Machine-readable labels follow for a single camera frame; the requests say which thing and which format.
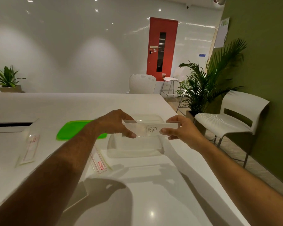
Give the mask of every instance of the olive green wall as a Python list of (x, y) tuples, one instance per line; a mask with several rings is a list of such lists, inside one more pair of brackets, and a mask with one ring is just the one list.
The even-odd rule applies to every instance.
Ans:
[(227, 0), (222, 19), (228, 17), (226, 43), (238, 37), (247, 42), (232, 86), (270, 101), (251, 155), (283, 181), (283, 0)]

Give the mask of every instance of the potted plant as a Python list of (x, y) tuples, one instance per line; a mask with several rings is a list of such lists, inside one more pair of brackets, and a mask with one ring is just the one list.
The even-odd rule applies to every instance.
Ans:
[[(194, 121), (194, 117), (198, 113), (204, 113), (208, 105), (218, 96), (224, 96), (230, 90), (238, 90), (243, 86), (224, 87), (232, 79), (224, 78), (225, 70), (237, 66), (243, 58), (242, 50), (246, 48), (246, 43), (238, 38), (229, 45), (214, 52), (212, 57), (206, 62), (207, 73), (198, 64), (182, 63), (180, 67), (189, 67), (191, 73), (187, 79), (180, 82), (180, 90), (176, 93), (179, 97), (184, 97), (182, 102), (186, 103), (190, 111), (187, 111), (187, 117)], [(202, 134), (205, 128), (198, 122), (196, 126)]]
[(5, 93), (22, 93), (21, 85), (17, 85), (19, 81), (17, 79), (26, 79), (26, 78), (16, 78), (15, 75), (18, 71), (14, 72), (13, 66), (8, 68), (4, 67), (4, 72), (0, 70), (0, 91)]

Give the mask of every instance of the white wall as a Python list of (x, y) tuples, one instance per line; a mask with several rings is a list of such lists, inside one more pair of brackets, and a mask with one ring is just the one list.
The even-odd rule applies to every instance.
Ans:
[(179, 21), (172, 73), (203, 67), (222, 15), (163, 0), (32, 1), (0, 0), (0, 69), (20, 70), (26, 92), (128, 91), (131, 74), (146, 74), (149, 17)]

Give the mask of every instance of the green lid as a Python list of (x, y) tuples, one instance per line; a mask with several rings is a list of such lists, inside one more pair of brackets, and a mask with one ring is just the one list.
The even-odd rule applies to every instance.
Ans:
[[(69, 121), (67, 122), (58, 132), (56, 139), (57, 140), (70, 140), (74, 137), (82, 128), (88, 124), (90, 121)], [(104, 139), (107, 137), (107, 134), (101, 134), (98, 139)]]

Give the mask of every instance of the forearm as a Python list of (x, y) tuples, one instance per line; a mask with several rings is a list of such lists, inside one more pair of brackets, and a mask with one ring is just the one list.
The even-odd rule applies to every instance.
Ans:
[(0, 225), (55, 225), (98, 135), (97, 127), (90, 123), (46, 159), (0, 206)]
[(204, 157), (234, 204), (253, 225), (283, 225), (283, 196), (205, 140)]

